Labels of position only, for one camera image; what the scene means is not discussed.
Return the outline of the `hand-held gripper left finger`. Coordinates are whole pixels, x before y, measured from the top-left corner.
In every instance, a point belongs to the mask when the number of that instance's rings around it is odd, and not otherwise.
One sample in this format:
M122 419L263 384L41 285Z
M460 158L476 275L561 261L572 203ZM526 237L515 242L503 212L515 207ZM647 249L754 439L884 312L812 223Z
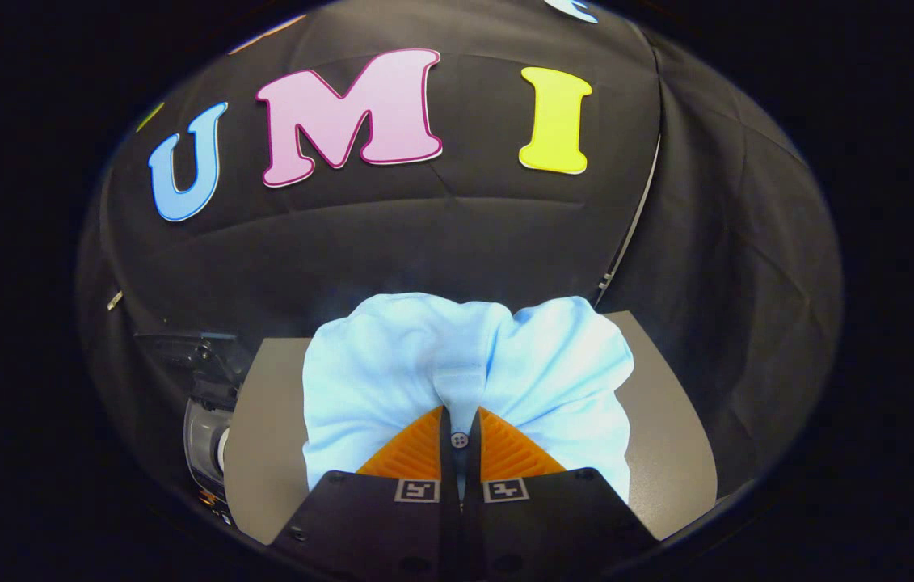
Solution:
M438 407L354 472L331 470L271 544L316 581L453 581L459 492Z

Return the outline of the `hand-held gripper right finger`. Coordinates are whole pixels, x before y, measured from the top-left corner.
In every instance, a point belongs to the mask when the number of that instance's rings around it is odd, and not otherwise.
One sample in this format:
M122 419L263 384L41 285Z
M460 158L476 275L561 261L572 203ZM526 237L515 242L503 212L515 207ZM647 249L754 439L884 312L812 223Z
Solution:
M596 468L564 467L486 409L463 464L461 581L600 581L659 545Z

